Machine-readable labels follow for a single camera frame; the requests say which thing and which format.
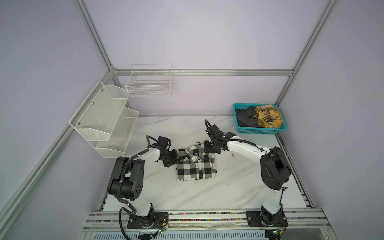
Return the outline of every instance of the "teal plastic basket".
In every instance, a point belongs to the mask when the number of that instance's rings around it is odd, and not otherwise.
[[[237,132],[238,133],[251,133],[251,134],[276,134],[280,131],[286,130],[287,126],[285,125],[285,121],[283,116],[281,116],[283,120],[283,125],[281,128],[263,128],[263,127],[240,127],[239,124],[237,123],[237,117],[236,117],[236,111],[235,109],[245,109],[250,106],[260,106],[260,105],[266,105],[266,104],[250,104],[250,103],[235,103],[233,105],[233,114],[235,116],[235,123],[237,127]]]

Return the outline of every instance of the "black bracket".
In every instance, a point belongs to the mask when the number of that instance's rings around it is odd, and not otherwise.
[[[248,221],[248,227],[265,227],[264,224],[262,224],[262,217],[261,217],[261,211],[249,211],[246,212],[247,215],[247,221]],[[280,214],[277,216],[277,222],[273,224],[270,227],[287,227],[288,222],[285,217],[285,214],[283,211],[280,212]]]
[[[153,224],[148,229],[155,228],[159,229],[163,227],[163,223],[168,223],[168,213],[167,212],[155,212],[153,218]],[[127,228],[129,229],[137,229],[143,228],[143,221],[140,220],[138,216],[129,216]]]

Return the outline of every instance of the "table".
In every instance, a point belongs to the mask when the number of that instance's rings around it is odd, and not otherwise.
[[[132,156],[147,146],[145,136],[164,136],[172,141],[171,149],[188,148],[208,140],[204,120],[216,124],[223,132],[233,132],[257,145],[278,146],[274,135],[239,134],[233,116],[163,116],[138,117],[124,156]],[[215,154],[217,173],[212,179],[177,181],[176,165],[145,162],[142,195],[155,210],[223,210],[260,208],[266,185],[261,179],[260,162],[230,151]],[[284,208],[306,208],[291,175],[281,200]],[[118,211],[125,206],[108,195],[104,211]]]

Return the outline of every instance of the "yellow plaid cloth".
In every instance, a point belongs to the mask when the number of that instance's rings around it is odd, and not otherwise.
[[[272,104],[257,106],[255,117],[266,128],[281,128],[283,124],[280,111]]]

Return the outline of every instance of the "vent grille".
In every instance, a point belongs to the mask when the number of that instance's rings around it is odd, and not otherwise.
[[[148,232],[126,232],[131,240],[137,240],[141,234]],[[94,240],[114,240],[124,239],[123,235],[119,232],[96,232],[93,237]],[[220,239],[220,240],[259,240],[268,239],[265,237],[264,230],[216,230],[216,231],[169,231],[157,236],[155,239]]]

